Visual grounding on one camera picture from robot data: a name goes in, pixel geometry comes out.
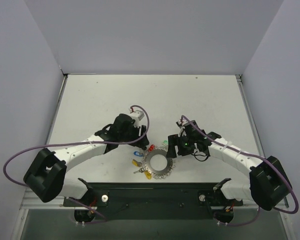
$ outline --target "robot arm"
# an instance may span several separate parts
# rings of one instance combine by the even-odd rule
[[[26,172],[24,182],[44,203],[62,196],[76,198],[83,203],[90,204],[94,199],[93,189],[81,178],[67,178],[66,173],[84,161],[106,154],[118,147],[118,144],[109,144],[109,142],[132,142],[140,138],[146,131],[145,125],[139,126],[143,117],[142,111],[120,114],[113,124],[108,124],[102,130],[86,138],[83,142],[87,144],[58,150],[42,149]],[[129,145],[145,150],[149,141],[147,136],[144,136]]]
[[[193,120],[191,123],[198,127],[196,121]],[[243,155],[242,153],[246,152],[241,151],[240,148],[232,145],[231,142],[226,141],[215,132],[206,134],[203,129],[201,130],[201,132],[206,134],[210,139],[224,146],[220,146],[207,137],[202,136],[185,120],[178,121],[176,124],[181,131],[179,134],[170,135],[168,137],[169,146],[167,157],[176,158],[177,154],[186,156],[202,152],[207,156],[222,160],[249,178],[249,183],[236,182],[230,178],[220,182],[213,190],[215,192],[221,191],[226,199],[254,201],[261,208],[270,211],[289,193],[288,188],[278,175],[259,158]],[[267,160],[279,170],[289,183],[288,177],[279,160],[273,156],[270,156]]]

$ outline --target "small component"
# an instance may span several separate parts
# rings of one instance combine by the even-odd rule
[[[205,196],[205,195],[201,194],[201,195],[199,196],[200,202],[204,202],[205,199],[206,199],[206,196]]]
[[[148,171],[144,171],[144,175],[146,176],[147,179],[151,179],[152,178],[151,173],[148,172]]]
[[[140,168],[142,166],[142,162],[139,162],[135,159],[132,159],[132,164],[135,165],[138,168]]]
[[[151,158],[155,155],[162,155],[166,158],[167,165],[162,170],[155,170],[151,166]],[[155,147],[151,152],[147,151],[143,157],[142,163],[145,166],[145,170],[148,171],[155,179],[165,179],[171,174],[172,169],[175,167],[172,158],[167,158],[167,150],[164,146]]]
[[[156,146],[152,144],[152,145],[148,148],[148,152],[150,153],[153,149],[155,149],[155,147],[156,147]]]
[[[133,153],[135,156],[137,156],[137,157],[143,157],[144,155],[142,154],[142,153],[140,153],[139,151],[135,151],[134,153]]]
[[[133,173],[134,174],[143,173],[144,171],[145,171],[145,169],[143,167],[141,167],[138,171],[134,171]]]
[[[91,211],[87,210],[74,210],[74,219],[76,222],[82,223],[90,223],[94,218],[96,214]]]
[[[162,142],[162,145],[164,146],[164,148],[165,148],[166,150],[168,150],[169,144],[168,144],[168,141],[167,141],[167,140],[164,140],[164,141]]]
[[[102,195],[101,200],[102,202],[106,203],[108,202],[109,197],[107,195]]]
[[[222,223],[230,223],[234,219],[234,211],[217,210],[213,213],[213,216]]]

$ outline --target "white wall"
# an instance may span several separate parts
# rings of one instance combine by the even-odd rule
[[[300,0],[283,2],[243,86],[265,154],[281,161],[300,202]],[[300,211],[292,218],[300,239]]]
[[[17,151],[45,142],[62,80],[24,1],[0,0],[0,240],[10,239],[24,195],[5,179],[3,165]],[[11,163],[11,176],[21,181],[35,154]]]
[[[64,73],[242,74],[283,0],[25,0]]]

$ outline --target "metal frame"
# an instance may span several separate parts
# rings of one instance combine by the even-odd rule
[[[261,144],[261,141],[260,141],[260,138],[259,138],[259,135],[258,135],[258,130],[256,128],[256,125],[255,125],[255,122],[254,122],[254,119],[253,119],[253,116],[252,116],[252,113],[250,111],[248,101],[247,101],[247,98],[246,98],[246,95],[245,95],[241,75],[236,74],[235,76],[236,76],[236,79],[237,79],[237,84],[238,84],[238,87],[239,87],[239,90],[240,90],[240,93],[241,93],[243,104],[244,104],[244,107],[245,107],[245,110],[246,110],[246,113],[247,113],[247,116],[248,116],[248,120],[250,122],[250,126],[251,126],[251,129],[252,129],[255,144],[256,144],[257,149],[258,149],[258,153],[261,156],[264,156],[264,151],[263,151],[262,144]],[[54,113],[54,116],[53,116],[53,119],[52,119],[52,122],[51,122],[51,125],[50,125],[50,129],[49,129],[49,132],[48,132],[48,135],[47,135],[47,139],[46,139],[47,143],[50,141],[50,138],[51,138],[51,135],[52,135],[55,120],[56,120],[56,117],[58,115],[58,110],[59,110],[60,103],[61,103],[61,100],[62,100],[62,97],[63,97],[63,94],[64,94],[64,90],[65,90],[65,87],[66,87],[67,78],[68,78],[68,75],[65,75],[64,79],[63,79],[63,82],[62,82],[60,92],[59,92],[59,97],[58,97],[58,102],[57,102],[57,106],[56,106],[56,109],[55,109],[55,113]],[[29,209],[61,209],[61,208],[63,208],[63,202],[64,202],[63,197],[57,197],[53,201],[50,201],[49,203],[42,203],[40,200],[38,200],[38,197],[29,188],[27,188],[25,190],[25,193],[24,193],[24,197],[23,197],[23,200],[22,200],[22,203],[21,203],[21,206],[20,206],[20,210],[19,210],[19,213],[18,213],[18,216],[17,216],[16,223],[14,225],[14,229],[13,229],[13,232],[12,232],[11,239],[19,240],[21,238]],[[285,205],[280,203],[279,207],[284,207],[284,206],[288,207],[287,203],[288,202],[285,199]],[[247,201],[245,201],[245,204],[243,206],[247,207],[247,208],[256,208],[257,207],[257,205],[254,202],[247,202]],[[73,209],[78,210],[78,209],[85,209],[85,208],[83,208],[83,207],[73,207]],[[282,224],[283,224],[283,227],[285,229],[285,233],[286,233],[287,238],[289,240],[296,240],[296,235],[295,235],[295,232],[293,230],[293,226],[292,226],[292,222],[290,220],[290,216],[288,214],[282,213],[282,212],[280,213],[280,216],[281,216]]]
[[[241,79],[241,75],[237,74],[236,78],[237,78],[238,87],[239,87],[239,90],[240,90],[240,93],[241,93],[241,97],[242,97],[242,100],[243,100],[243,103],[244,103],[245,111],[247,113],[247,116],[248,116],[248,119],[249,119],[249,122],[250,122],[250,126],[251,126],[251,129],[252,129],[255,144],[256,144],[257,149],[258,149],[258,153],[260,154],[260,156],[264,157],[265,153],[264,153],[264,150],[263,150],[260,138],[259,138],[259,134],[258,134],[258,130],[257,130],[256,124],[255,124],[254,118],[252,116],[252,113],[251,113],[249,105],[248,105],[247,97],[246,97],[244,86],[243,86],[242,79]],[[289,207],[289,203],[288,203],[287,198],[285,197],[283,201],[284,201],[284,203],[279,203],[278,207],[282,208],[282,209],[287,209]],[[285,229],[285,234],[286,234],[287,238],[289,240],[296,240],[297,239],[296,234],[295,234],[295,231],[293,229],[292,221],[290,220],[289,214],[280,212],[280,217],[281,217],[281,220],[282,220],[283,227]]]

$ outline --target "screw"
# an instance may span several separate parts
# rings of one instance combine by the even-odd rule
[[[101,197],[101,200],[102,200],[102,202],[104,202],[104,203],[106,203],[106,202],[108,202],[108,196],[107,195],[103,195],[102,197]]]
[[[206,196],[205,196],[205,195],[201,194],[201,195],[199,196],[200,202],[204,202],[205,199],[206,199]]]

